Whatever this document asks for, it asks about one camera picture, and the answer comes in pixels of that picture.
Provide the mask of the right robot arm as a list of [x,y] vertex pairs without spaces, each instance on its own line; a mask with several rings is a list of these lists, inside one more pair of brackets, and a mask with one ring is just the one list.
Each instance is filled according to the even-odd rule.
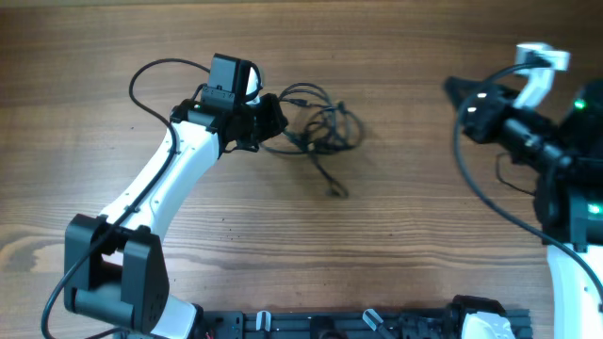
[[602,335],[602,82],[578,92],[561,123],[513,107],[518,92],[490,85],[461,121],[479,144],[497,143],[538,178],[533,208],[545,234],[557,338]]

